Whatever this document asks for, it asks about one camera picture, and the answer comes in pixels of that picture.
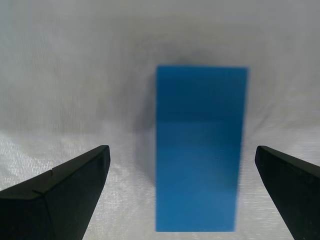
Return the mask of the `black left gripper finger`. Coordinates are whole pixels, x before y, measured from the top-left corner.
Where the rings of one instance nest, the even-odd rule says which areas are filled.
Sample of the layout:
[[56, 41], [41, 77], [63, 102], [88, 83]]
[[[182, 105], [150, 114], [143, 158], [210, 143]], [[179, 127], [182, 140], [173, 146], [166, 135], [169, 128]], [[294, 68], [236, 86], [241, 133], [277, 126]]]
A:
[[258, 146], [255, 165], [261, 180], [295, 240], [320, 238], [320, 168]]
[[108, 145], [0, 192], [2, 240], [83, 239], [106, 183]]

